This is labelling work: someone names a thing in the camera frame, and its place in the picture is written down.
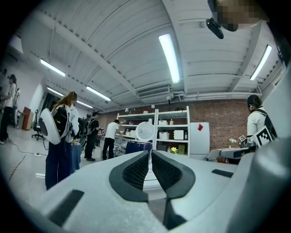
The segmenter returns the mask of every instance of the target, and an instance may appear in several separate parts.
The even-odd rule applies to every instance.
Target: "ceiling light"
[[[44,60],[40,60],[41,64],[45,65],[46,67],[50,68],[51,70],[57,72],[58,74],[62,75],[65,77],[65,73],[58,70],[57,68],[53,67],[52,65],[50,65],[49,63],[45,62]]]
[[[94,94],[96,94],[96,95],[102,97],[103,99],[105,99],[105,100],[107,100],[107,101],[111,101],[111,99],[109,99],[108,97],[102,95],[101,93],[99,93],[98,91],[94,90],[93,88],[91,88],[91,87],[89,87],[89,86],[87,86],[86,89],[89,90],[89,91],[91,91],[91,92],[93,92]]]
[[[77,100],[77,103],[78,103],[78,104],[81,104],[81,105],[84,105],[84,106],[86,106],[86,107],[88,107],[88,108],[93,108],[92,106],[90,106],[90,105],[88,105],[88,104],[84,104],[84,103],[82,103],[81,101],[78,101],[78,100]]]
[[[159,41],[162,45],[166,56],[173,83],[180,82],[178,63],[170,34],[159,36]]]
[[[254,80],[258,76],[258,74],[260,73],[261,69],[263,68],[265,62],[267,61],[268,56],[271,53],[271,50],[272,50],[272,47],[267,45],[265,52],[264,52],[264,55],[263,55],[261,61],[259,62],[259,65],[256,67],[254,73],[252,74],[250,80]]]
[[[59,96],[64,96],[63,94],[60,94],[60,93],[58,93],[57,91],[55,91],[55,90],[53,90],[53,89],[51,89],[51,88],[49,88],[49,87],[48,87],[47,89],[50,90],[50,91],[52,91],[53,93],[59,95]]]

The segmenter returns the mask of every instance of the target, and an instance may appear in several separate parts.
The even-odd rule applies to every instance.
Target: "white fan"
[[[154,126],[149,122],[142,122],[136,127],[135,135],[138,140],[148,142],[154,137]]]

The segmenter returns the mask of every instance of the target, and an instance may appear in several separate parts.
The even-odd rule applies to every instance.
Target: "white ceiling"
[[[219,40],[205,25],[206,0],[50,0],[21,26],[24,55],[57,91],[76,91],[101,111],[148,104],[144,89],[170,85],[171,93],[256,92],[279,60],[267,25]],[[173,84],[158,36],[169,33],[181,81]],[[266,45],[272,52],[255,81],[249,78]],[[66,73],[47,71],[39,58]],[[112,101],[87,91],[91,86]],[[165,96],[150,102],[165,102]]]

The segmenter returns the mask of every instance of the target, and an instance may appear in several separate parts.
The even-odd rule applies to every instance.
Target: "black shoe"
[[[87,160],[87,161],[92,161],[92,162],[93,162],[93,161],[95,161],[96,159],[94,159],[94,158],[87,158],[86,160]]]

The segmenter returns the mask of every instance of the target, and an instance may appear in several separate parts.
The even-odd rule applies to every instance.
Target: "black chair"
[[[36,132],[36,134],[31,135],[31,137],[33,138],[33,136],[36,137],[36,140],[38,141],[38,138],[44,138],[44,136],[41,133],[40,127],[37,125],[37,114],[38,114],[38,110],[36,109],[35,111],[35,123],[33,125],[33,130]]]

